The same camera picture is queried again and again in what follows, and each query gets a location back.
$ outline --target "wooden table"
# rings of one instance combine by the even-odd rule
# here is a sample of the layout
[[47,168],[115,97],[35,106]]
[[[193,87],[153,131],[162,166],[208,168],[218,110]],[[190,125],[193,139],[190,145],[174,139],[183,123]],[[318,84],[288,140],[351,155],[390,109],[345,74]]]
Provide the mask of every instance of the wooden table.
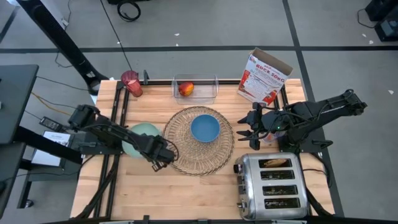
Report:
[[[108,117],[112,112],[116,83],[117,81],[102,81],[98,94],[96,106],[101,114]],[[287,80],[285,85],[289,103],[305,100],[299,79]],[[170,86],[151,85],[142,88],[144,94],[141,97],[129,97],[126,125],[150,122],[163,129],[176,112],[193,106],[178,105],[171,95]],[[234,161],[246,153],[278,152],[278,145],[277,142],[261,143],[261,150],[254,151],[249,148],[247,141],[237,141],[235,132],[249,129],[248,125],[238,124],[237,121],[252,110],[251,102],[238,95],[237,89],[237,85],[220,85],[214,104],[206,105],[220,112],[233,127],[235,148],[228,164],[215,174],[192,177],[183,175],[172,167],[154,172],[146,160],[123,154],[119,163],[112,220],[142,220],[143,215],[150,215],[151,220],[240,219],[236,207],[238,187],[232,168]],[[116,121],[120,119],[121,105],[122,103],[119,104]],[[300,157],[303,169],[323,169],[322,164],[311,155],[302,153]],[[96,192],[102,161],[103,156],[95,156],[81,169],[71,217],[78,215]],[[324,174],[306,171],[305,181],[315,198],[332,213],[333,205]],[[105,192],[102,215],[107,198]]]

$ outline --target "red cup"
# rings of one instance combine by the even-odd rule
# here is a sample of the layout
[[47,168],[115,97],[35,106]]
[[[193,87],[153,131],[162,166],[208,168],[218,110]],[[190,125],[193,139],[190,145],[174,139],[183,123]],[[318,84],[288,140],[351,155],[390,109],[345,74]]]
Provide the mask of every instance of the red cup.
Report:
[[130,93],[139,97],[142,95],[142,88],[139,83],[138,73],[135,71],[126,71],[122,74],[122,82],[125,84],[126,88]]

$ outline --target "toaster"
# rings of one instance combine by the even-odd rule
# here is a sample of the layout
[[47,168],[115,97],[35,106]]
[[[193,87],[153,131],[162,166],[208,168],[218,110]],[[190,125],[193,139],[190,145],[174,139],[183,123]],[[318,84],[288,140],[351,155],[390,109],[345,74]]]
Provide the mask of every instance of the toaster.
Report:
[[240,215],[245,220],[302,218],[308,200],[298,157],[291,152],[245,154],[238,175]]

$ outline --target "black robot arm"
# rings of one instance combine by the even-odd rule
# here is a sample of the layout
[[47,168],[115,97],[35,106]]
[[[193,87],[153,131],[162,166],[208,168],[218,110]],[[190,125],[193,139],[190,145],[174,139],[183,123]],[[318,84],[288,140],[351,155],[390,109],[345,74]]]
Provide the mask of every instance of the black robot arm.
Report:
[[322,100],[319,102],[298,102],[284,107],[283,110],[272,110],[262,114],[259,103],[253,103],[254,111],[238,121],[247,123],[252,131],[238,131],[245,138],[240,141],[250,141],[249,145],[259,150],[259,139],[265,138],[270,133],[285,131],[286,140],[292,146],[303,141],[310,132],[341,117],[356,116],[363,113],[366,103],[363,103],[353,90],[347,90],[342,95]]
[[175,158],[175,154],[167,149],[167,140],[161,136],[136,134],[100,114],[98,108],[90,105],[79,105],[68,120],[74,131],[87,131],[95,134],[106,147],[121,149],[122,141],[131,144],[135,150],[153,163],[155,171],[166,167]]

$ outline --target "round wicker mat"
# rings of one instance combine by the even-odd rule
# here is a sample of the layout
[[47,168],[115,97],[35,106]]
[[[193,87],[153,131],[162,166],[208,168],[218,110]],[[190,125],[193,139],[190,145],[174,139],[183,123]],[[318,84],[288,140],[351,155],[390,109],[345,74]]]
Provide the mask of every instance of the round wicker mat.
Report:
[[[220,135],[203,143],[193,138],[191,122],[201,114],[210,114],[220,123]],[[164,128],[164,138],[172,141],[179,151],[179,159],[172,167],[188,175],[208,175],[222,168],[231,158],[234,135],[231,125],[219,112],[205,106],[194,106],[176,113]]]

